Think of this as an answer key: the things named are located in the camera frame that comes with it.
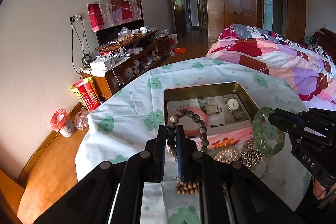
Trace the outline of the person's right hand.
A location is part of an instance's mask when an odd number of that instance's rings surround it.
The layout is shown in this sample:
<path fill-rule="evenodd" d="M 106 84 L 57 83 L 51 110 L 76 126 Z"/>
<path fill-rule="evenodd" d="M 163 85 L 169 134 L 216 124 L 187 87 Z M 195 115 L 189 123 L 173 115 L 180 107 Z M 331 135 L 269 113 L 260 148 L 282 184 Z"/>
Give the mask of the person's right hand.
<path fill-rule="evenodd" d="M 316 179 L 313 184 L 313 194 L 318 200 L 323 200 L 326 197 L 326 188 L 324 188 Z"/>

